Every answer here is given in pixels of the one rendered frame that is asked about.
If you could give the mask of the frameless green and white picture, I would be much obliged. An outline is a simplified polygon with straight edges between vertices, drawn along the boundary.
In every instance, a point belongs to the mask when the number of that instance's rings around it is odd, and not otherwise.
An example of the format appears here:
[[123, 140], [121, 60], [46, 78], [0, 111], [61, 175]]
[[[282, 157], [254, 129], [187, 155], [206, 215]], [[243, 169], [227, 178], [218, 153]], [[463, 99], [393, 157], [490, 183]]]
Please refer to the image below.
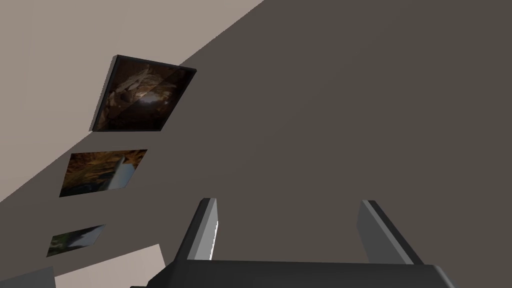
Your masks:
[[92, 246], [100, 237], [105, 224], [53, 235], [46, 258]]

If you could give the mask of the frameless brown and blue picture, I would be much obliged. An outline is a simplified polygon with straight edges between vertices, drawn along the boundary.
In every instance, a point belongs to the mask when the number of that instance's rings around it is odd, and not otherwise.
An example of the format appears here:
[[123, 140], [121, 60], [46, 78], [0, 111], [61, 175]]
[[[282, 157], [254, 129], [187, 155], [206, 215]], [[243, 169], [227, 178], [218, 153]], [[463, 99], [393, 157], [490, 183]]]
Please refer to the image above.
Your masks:
[[125, 188], [146, 153], [146, 149], [72, 153], [59, 197]]

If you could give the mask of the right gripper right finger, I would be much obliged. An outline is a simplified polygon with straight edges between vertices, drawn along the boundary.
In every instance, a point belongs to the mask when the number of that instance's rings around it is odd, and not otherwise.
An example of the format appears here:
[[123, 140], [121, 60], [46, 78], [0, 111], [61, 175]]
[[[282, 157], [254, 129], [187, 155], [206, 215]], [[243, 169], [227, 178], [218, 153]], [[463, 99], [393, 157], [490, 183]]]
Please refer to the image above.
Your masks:
[[356, 228], [370, 263], [424, 263], [375, 200], [361, 201]]

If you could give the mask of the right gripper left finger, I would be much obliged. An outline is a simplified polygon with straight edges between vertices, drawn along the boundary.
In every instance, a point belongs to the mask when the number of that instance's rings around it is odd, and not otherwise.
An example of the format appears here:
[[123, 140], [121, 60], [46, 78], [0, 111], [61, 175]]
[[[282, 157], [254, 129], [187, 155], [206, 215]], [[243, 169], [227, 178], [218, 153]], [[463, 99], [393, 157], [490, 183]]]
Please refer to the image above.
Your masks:
[[217, 199], [202, 199], [179, 246], [175, 260], [212, 260], [218, 226]]

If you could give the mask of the black-framed brown cave picture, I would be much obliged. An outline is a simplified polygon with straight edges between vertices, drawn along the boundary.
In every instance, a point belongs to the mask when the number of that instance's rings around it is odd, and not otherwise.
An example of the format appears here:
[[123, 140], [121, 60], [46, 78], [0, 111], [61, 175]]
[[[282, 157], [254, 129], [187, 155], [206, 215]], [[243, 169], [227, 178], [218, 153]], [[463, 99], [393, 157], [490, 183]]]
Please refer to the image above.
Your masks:
[[115, 55], [90, 130], [161, 131], [196, 73], [191, 67]]

